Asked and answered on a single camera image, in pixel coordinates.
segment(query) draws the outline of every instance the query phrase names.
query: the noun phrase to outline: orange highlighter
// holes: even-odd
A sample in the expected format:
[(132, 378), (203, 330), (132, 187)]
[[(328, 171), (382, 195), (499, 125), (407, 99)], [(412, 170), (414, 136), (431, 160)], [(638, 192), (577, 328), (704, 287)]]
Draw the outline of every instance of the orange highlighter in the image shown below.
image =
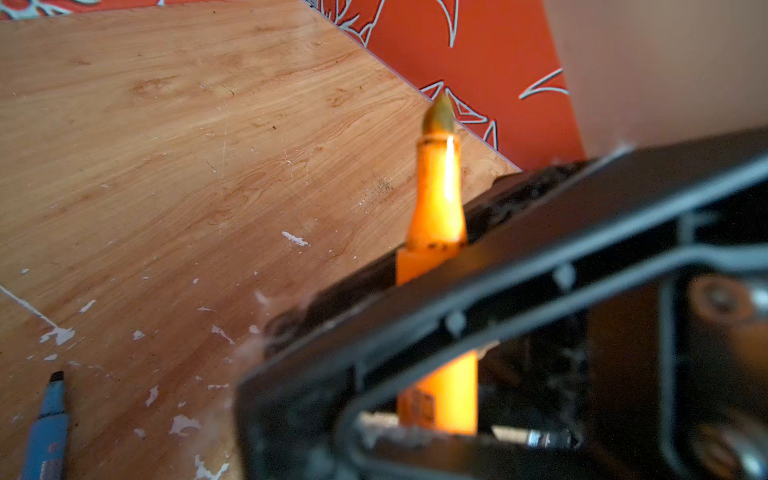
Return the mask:
[[(459, 141), (446, 94), (427, 110), (417, 145), (416, 209), (397, 252), (402, 285), (456, 256), (467, 245)], [(478, 417), (478, 354), (466, 353), (401, 392), (400, 425), (474, 435)]]

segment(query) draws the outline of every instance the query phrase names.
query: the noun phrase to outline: bullet tip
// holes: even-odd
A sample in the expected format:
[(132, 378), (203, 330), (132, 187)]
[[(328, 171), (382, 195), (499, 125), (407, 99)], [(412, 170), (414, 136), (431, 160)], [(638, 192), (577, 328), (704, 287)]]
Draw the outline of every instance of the bullet tip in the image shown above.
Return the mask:
[(453, 104), (448, 95), (444, 92), (435, 99), (435, 103), (424, 114), (424, 123), (422, 124), (423, 134), (454, 133), (453, 124)]

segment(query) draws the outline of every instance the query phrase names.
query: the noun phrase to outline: blue marker body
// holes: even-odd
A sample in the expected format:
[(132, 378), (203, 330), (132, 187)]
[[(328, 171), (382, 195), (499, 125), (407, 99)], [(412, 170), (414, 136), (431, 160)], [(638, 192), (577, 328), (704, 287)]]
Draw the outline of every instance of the blue marker body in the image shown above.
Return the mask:
[(22, 480), (61, 480), (69, 415), (64, 411), (64, 373), (51, 375), (43, 406), (32, 425)]

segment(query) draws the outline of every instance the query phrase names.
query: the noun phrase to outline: marker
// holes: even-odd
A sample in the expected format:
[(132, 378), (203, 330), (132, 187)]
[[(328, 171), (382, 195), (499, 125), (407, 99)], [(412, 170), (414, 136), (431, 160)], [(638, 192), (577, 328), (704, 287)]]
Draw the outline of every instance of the marker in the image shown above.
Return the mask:
[(32, 424), (22, 480), (61, 480), (69, 415), (64, 411), (64, 372), (51, 375), (38, 420)]
[[(402, 285), (455, 257), (467, 245), (458, 136), (453, 106), (444, 93), (427, 110), (417, 144), (416, 209), (397, 252), (396, 282)], [(401, 392), (401, 425), (474, 435), (478, 417), (476, 351), (452, 360)]]

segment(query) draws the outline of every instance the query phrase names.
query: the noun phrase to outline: wood grain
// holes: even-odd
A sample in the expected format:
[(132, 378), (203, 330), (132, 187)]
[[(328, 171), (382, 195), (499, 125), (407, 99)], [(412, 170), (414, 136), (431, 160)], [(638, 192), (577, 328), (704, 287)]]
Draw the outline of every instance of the wood grain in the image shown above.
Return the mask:
[[(75, 331), (40, 343), (0, 294), (0, 477), (63, 369), (69, 478), (194, 478), (195, 455), (238, 478), (208, 386), (258, 361), (251, 326), (402, 242), (427, 100), (300, 0), (2, 22), (0, 44), (0, 285)], [(468, 200), (514, 168), (460, 135)]]

